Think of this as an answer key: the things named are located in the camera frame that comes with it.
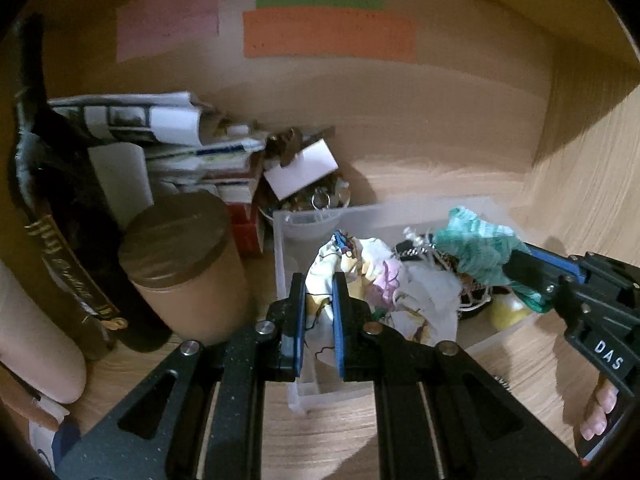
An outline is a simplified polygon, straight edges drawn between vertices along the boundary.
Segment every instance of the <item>newspaper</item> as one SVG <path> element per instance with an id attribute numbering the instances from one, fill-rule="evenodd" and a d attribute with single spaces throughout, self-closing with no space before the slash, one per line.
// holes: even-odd
<path id="1" fill-rule="evenodd" d="M 105 144 L 207 146 L 223 118 L 190 92 L 82 95 L 52 99 L 49 104 Z"/>

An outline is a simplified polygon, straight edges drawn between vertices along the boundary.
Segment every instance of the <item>clear plastic bin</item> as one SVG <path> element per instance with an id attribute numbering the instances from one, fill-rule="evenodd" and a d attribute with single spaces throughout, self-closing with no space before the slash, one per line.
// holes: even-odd
<path id="1" fill-rule="evenodd" d="M 449 211 L 465 206 L 484 220 L 521 230 L 514 225 L 503 208 L 486 196 L 410 196 L 376 205 L 350 207 L 342 210 L 277 212 L 274 215 L 274 253 L 276 258 L 276 290 L 278 298 L 289 295 L 294 272 L 306 274 L 320 246 L 329 241 L 335 230 L 342 230 L 356 238 L 380 238 L 389 247 L 404 240 L 402 232 L 408 226 L 423 233 L 443 228 L 449 221 Z M 497 332 L 489 323 L 487 310 L 478 316 L 461 321 L 457 343 L 469 354 L 486 348 L 524 324 L 532 323 L 536 314 Z M 306 352 L 301 377 L 289 385 L 289 407 L 297 413 L 326 406 L 340 400 L 366 395 L 369 383 L 343 383 L 335 368 L 314 359 Z"/>

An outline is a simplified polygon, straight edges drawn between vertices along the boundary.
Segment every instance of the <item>orange sticky note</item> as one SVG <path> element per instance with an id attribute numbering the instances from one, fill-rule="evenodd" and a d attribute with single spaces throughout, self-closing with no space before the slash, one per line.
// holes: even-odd
<path id="1" fill-rule="evenodd" d="M 416 26 L 387 10 L 268 7 L 242 14 L 244 56 L 362 57 L 415 63 Z"/>

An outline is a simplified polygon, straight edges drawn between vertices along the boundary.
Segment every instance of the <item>pink sticky note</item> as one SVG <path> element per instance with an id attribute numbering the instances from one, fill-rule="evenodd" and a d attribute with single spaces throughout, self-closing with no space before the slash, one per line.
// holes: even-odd
<path id="1" fill-rule="evenodd" d="M 117 12 L 118 62 L 218 34 L 218 0 L 136 0 Z"/>

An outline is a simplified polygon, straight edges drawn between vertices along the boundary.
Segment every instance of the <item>cylindrical container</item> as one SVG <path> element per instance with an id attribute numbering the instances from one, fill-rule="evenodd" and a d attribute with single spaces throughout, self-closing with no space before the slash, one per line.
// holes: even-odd
<path id="1" fill-rule="evenodd" d="M 47 397 L 69 404 L 84 390 L 82 352 L 0 262 L 0 361 Z"/>
<path id="2" fill-rule="evenodd" d="M 183 338 L 222 342 L 253 320 L 225 203 L 207 191 L 157 200 L 129 224 L 119 256 L 147 303 Z"/>

